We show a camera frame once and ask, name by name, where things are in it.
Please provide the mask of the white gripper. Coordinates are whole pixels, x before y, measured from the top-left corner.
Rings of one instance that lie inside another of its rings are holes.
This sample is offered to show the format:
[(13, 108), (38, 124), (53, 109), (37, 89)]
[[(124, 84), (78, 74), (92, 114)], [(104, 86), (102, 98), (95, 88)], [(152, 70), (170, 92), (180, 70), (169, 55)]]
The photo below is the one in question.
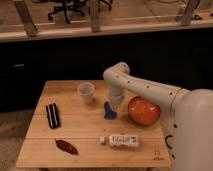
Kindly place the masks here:
[(114, 91), (112, 89), (108, 89), (107, 97), (108, 97), (111, 109), (113, 111), (116, 111), (118, 107), (120, 106), (120, 104), (123, 102), (125, 95), (124, 95), (124, 91), (119, 91), (119, 90)]

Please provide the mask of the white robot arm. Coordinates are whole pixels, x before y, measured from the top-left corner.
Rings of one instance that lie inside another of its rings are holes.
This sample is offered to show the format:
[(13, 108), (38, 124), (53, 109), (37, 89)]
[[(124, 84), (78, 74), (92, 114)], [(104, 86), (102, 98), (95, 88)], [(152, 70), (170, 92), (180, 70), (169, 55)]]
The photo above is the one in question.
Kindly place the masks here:
[(125, 62), (103, 72), (108, 95), (128, 90), (174, 115), (171, 171), (213, 171), (213, 90), (185, 88), (136, 78)]

